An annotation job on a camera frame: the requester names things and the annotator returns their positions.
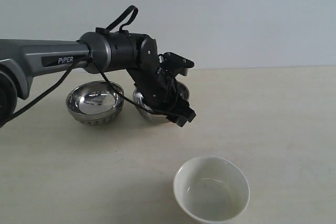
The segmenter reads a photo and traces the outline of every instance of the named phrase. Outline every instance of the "stainless steel bowl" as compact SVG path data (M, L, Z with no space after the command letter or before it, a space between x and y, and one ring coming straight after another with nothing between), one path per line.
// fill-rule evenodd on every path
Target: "stainless steel bowl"
M124 95L118 84L111 84ZM124 99L105 81L85 83L72 90L66 98L66 106L75 120L89 126L107 124L122 111Z
M189 100L189 89L186 87L186 85L184 85L183 83L177 81L178 85L180 85L180 94L181 96L185 99L185 100ZM144 102L143 102L143 95L142 93L138 90L135 89L133 91L133 101L136 104L139 104L140 106L144 107L147 110L152 110L149 106L147 106ZM138 112L140 113L140 115L145 118L146 120L152 122L152 123L157 123L157 124L161 124L161 123L168 123L169 120L166 119L165 115L153 115L147 111L144 111L141 108L138 108L136 106L136 109L138 110Z

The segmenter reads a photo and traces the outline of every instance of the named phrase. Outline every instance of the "white bowl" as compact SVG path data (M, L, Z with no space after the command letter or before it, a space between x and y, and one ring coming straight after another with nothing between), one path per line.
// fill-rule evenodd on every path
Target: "white bowl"
M250 199L249 185L240 169L215 156L185 162L173 186L179 206L204 224L228 223L244 212Z

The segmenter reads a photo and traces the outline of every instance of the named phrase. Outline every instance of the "wooden table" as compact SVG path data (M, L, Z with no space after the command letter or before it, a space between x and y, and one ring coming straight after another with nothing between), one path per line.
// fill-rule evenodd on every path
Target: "wooden table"
M29 100L61 73L34 80ZM108 73L131 97L125 71ZM195 120L150 125L126 103L105 127L76 122L74 71L56 91L0 129L1 224L192 223L172 192L187 159L217 155L246 175L250 204L234 223L335 223L336 67L194 70Z

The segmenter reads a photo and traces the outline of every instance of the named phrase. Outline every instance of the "table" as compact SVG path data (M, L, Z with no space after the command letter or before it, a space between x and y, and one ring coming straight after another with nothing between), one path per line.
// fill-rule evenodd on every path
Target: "table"
M27 101L61 73L34 79ZM125 71L108 73L131 97ZM125 103L105 127L79 124L66 95L99 75L74 71L0 130L1 224L193 223L172 192L187 159L217 155L246 175L234 223L334 223L336 67L193 70L180 77L197 117L151 125Z

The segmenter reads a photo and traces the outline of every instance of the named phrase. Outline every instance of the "silver bowl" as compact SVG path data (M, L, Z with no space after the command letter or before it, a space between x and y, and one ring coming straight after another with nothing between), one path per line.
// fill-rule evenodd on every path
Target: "silver bowl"
M110 82L124 95L121 86ZM66 106L75 120L89 126L104 125L113 121L122 111L124 99L105 81L85 83L72 90Z
M177 81L178 85L180 85L180 95L185 99L185 100L189 100L189 89L186 87L186 85L184 85L183 83ZM136 88L133 91L133 101L142 106L143 108L152 111L152 109L147 106L144 102L143 102L143 95L142 93ZM155 114L151 114L147 111L144 111L143 109L139 108L136 106L136 109L138 110L138 112L140 113L140 115L145 118L146 120L152 122L152 123L157 123L157 124L162 124L162 123L169 123L169 120L166 119L165 115L155 115Z

